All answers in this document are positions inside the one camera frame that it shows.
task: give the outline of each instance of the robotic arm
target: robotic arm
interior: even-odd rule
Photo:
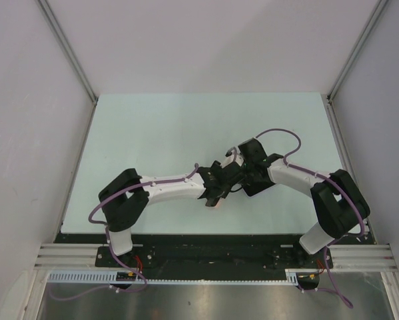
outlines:
[[[147,177],[135,169],[123,171],[99,193],[100,201],[128,187],[126,192],[103,205],[109,235],[116,255],[131,251],[131,227],[148,205],[180,198],[206,199],[207,207],[215,207],[239,184],[252,197],[273,185],[291,187],[312,198],[318,222],[295,244],[305,256],[313,255],[334,239],[341,238],[358,224],[353,209],[344,198],[337,200],[339,192],[322,178],[288,166],[283,156],[267,155],[261,143],[253,138],[226,154],[220,163],[199,167],[190,175],[175,177]],[[322,173],[335,182],[355,204],[361,217],[369,216],[370,209],[351,176],[344,170]]]

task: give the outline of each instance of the metal floor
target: metal floor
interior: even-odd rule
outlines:
[[[153,285],[141,293],[98,290],[74,301],[57,302],[45,294],[39,320],[246,320],[393,319],[379,273],[334,275],[353,310],[332,294],[302,294],[291,286]],[[320,287],[331,287],[323,275]],[[48,284],[46,291],[68,297],[91,285]]]

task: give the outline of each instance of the white wall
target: white wall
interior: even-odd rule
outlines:
[[[92,105],[33,0],[0,1],[0,300],[50,240]]]
[[[381,243],[399,268],[399,0],[392,1],[335,99]]]
[[[328,93],[377,0],[49,0],[97,93]]]

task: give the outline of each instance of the red wire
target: red wire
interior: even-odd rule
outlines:
[[[319,271],[319,274],[321,275],[321,274],[323,274],[323,273],[324,273],[324,271],[325,271],[324,264],[323,264],[322,262],[320,262],[320,260],[319,260],[319,259],[317,259],[317,260],[316,260],[316,262],[318,263],[318,267],[319,267],[319,269],[322,269],[322,271]]]
[[[143,271],[143,264],[142,264],[142,262],[141,262],[139,256],[136,255],[136,256],[135,256],[135,259],[137,260],[138,263],[140,263],[140,271]]]

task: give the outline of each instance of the light blue table surface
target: light blue table surface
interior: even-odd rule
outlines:
[[[290,160],[321,171],[341,168],[319,93],[222,93],[101,95],[63,220],[63,233],[103,233],[87,221],[98,194],[119,173],[188,173],[195,162],[222,161],[234,145],[268,128],[300,135]],[[286,133],[260,138],[266,152],[296,147]],[[182,199],[147,207],[133,233],[304,233],[316,223],[307,196],[278,185],[248,198],[230,194],[218,209],[205,200]],[[104,219],[100,212],[96,218]]]

